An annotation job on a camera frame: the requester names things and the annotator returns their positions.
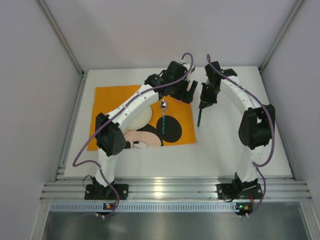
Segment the green handled fork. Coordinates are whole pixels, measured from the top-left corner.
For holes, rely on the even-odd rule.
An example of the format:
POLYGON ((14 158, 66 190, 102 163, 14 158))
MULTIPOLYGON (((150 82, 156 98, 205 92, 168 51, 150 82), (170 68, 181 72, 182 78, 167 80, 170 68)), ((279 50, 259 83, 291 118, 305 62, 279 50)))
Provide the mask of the green handled fork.
POLYGON ((200 125, 201 125, 201 118, 202 118, 202 108, 199 108, 199 111, 198 111, 198 118, 197 118, 197 127, 199 128, 200 125))

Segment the green handled spoon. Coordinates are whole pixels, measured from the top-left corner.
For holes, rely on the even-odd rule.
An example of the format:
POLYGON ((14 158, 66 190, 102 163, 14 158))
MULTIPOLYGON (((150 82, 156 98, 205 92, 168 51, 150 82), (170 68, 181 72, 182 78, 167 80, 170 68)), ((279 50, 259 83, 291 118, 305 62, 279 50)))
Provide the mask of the green handled spoon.
POLYGON ((165 132, 166 132, 166 110, 168 108, 168 103, 165 99, 161 100, 160 107, 161 107, 161 111, 162 111, 162 135, 165 135, 165 132))

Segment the orange cartoon cloth placemat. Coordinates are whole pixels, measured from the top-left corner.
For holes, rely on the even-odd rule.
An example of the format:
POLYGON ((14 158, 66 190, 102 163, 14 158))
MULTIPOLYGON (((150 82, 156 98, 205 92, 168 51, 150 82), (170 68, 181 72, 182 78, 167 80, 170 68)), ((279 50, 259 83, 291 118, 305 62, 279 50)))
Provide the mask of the orange cartoon cloth placemat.
MULTIPOLYGON (((95 132, 98 114, 107 114, 137 92, 139 85, 97 87, 94 91, 94 102, 90 123, 90 132, 95 132)), ((163 99, 167 102, 165 112, 165 134, 162 135, 161 101, 151 105, 152 117, 141 129, 123 132, 127 149, 164 147, 194 144, 196 142, 192 107, 187 103, 178 103, 170 96, 163 99)))

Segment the cream round plate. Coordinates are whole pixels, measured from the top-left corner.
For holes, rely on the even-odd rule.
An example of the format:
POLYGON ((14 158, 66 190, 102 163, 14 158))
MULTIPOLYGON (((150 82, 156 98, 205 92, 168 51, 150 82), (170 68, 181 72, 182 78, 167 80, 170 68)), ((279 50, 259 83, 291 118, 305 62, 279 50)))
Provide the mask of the cream round plate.
POLYGON ((128 130, 138 130, 146 126, 152 118, 152 108, 145 108, 132 122, 126 127, 128 130))

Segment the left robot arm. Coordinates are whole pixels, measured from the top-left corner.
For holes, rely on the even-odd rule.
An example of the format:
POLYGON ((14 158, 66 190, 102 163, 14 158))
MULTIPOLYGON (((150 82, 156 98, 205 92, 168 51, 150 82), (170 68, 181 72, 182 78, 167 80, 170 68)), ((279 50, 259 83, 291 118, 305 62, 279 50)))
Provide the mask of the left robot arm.
POLYGON ((95 184, 107 188, 114 181, 116 155, 127 144, 124 131, 139 114, 166 96, 188 104, 193 101, 198 83, 190 82, 188 78, 194 70, 192 63, 171 61, 160 74, 149 75, 139 89, 116 109, 97 115, 94 137, 99 166, 94 176, 95 184))

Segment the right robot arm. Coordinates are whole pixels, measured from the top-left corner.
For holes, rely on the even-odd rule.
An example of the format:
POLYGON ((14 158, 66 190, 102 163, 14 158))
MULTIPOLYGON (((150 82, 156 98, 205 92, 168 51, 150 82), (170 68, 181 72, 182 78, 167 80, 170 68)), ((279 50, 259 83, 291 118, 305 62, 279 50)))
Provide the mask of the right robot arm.
POLYGON ((262 102, 241 84, 237 73, 221 69, 217 61, 205 66, 207 81, 202 84, 199 110, 218 102, 218 94, 224 93, 242 115, 238 137, 244 146, 239 166, 232 180, 237 192, 253 189, 258 185, 257 168, 267 145, 275 148, 275 108, 262 102))

